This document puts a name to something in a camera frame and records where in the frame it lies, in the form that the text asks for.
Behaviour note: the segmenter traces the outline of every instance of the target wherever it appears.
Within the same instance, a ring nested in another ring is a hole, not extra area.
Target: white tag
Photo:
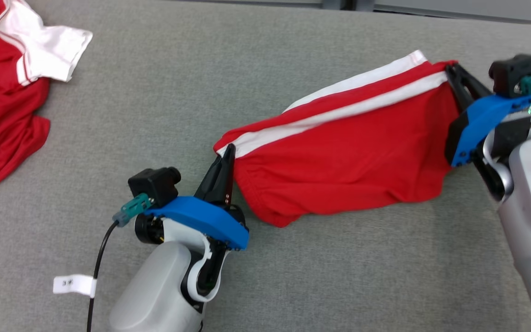
[[[94,279],[90,275],[61,275],[59,277],[54,277],[53,293],[79,293],[94,298],[96,285],[97,279]]]

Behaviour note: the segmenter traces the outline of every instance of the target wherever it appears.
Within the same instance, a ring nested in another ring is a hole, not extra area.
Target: gray table surface
[[[53,277],[92,273],[126,179],[176,166],[193,194],[227,130],[279,114],[343,78],[421,49],[484,82],[531,53],[531,26],[406,15],[154,2],[29,0],[48,25],[94,32],[69,83],[38,112],[46,145],[0,184],[0,332],[83,331],[88,299]],[[531,331],[531,305],[495,206],[471,167],[440,197],[285,229],[246,208],[251,240],[229,256],[206,332]],[[104,256],[94,330],[153,246],[132,225]]]

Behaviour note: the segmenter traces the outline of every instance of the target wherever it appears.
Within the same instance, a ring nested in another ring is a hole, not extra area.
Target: black cable
[[[106,243],[108,242],[108,237],[110,237],[110,234],[116,228],[118,225],[118,221],[114,221],[112,226],[106,231],[106,235],[104,236],[104,239],[101,241],[101,247],[100,252],[97,254],[97,262],[95,262],[95,270],[93,270],[93,279],[97,281],[97,273],[100,271],[100,264],[101,264],[101,256],[104,254],[104,249],[106,248]],[[94,298],[90,298],[89,300],[89,313],[87,314],[87,332],[91,332],[91,319],[93,318],[93,300]]]

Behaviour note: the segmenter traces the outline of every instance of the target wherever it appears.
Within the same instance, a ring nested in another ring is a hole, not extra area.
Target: white cable label
[[[94,298],[96,285],[97,279],[94,279],[90,275],[61,275],[59,277],[54,277],[53,293],[79,293]]]

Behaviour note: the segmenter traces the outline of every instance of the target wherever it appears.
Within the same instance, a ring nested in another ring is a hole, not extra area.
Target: folded clothing
[[[445,66],[421,51],[296,101],[281,115],[223,135],[234,177],[263,221],[285,227],[332,214],[421,202],[441,193],[457,108]]]
[[[89,31],[44,27],[23,0],[0,0],[0,181],[46,141],[50,122],[34,116],[48,77],[68,81]]]

